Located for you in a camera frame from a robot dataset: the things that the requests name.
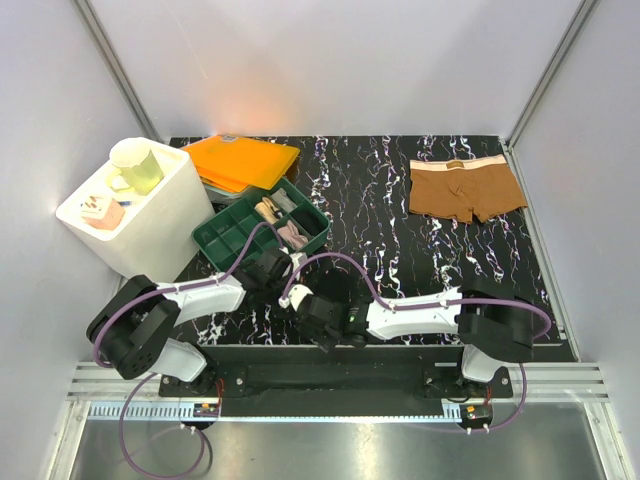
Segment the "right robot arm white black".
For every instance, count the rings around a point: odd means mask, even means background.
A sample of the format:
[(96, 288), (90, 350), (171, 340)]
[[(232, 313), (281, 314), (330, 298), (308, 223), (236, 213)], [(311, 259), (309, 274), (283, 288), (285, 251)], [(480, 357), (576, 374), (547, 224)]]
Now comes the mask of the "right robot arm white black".
[(431, 295), (351, 304), (295, 284), (280, 303), (293, 309), (302, 335), (324, 350), (411, 335), (456, 335), (463, 353), (454, 384), (470, 397), (486, 389), (499, 368), (530, 362), (534, 341), (553, 325), (545, 310), (514, 290), (478, 282)]

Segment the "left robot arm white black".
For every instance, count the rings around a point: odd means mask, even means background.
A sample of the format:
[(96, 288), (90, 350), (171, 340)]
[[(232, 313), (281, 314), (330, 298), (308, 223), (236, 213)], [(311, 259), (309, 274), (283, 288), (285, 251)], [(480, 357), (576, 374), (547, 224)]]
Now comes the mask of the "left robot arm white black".
[(180, 381), (193, 395), (206, 395), (215, 386), (216, 372), (200, 349), (171, 337), (174, 327), (234, 312), (248, 301), (271, 302), (285, 276), (306, 258), (270, 248), (233, 272), (209, 279), (155, 283), (136, 275), (93, 319), (86, 336), (98, 358), (125, 380), (152, 372)]

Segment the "black underwear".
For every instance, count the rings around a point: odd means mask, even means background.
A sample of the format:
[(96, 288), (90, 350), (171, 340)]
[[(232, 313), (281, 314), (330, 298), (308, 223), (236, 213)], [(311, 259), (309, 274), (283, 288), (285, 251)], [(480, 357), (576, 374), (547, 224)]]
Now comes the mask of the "black underwear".
[(332, 302), (347, 304), (353, 287), (354, 281), (346, 271), (331, 269), (318, 276), (314, 292)]

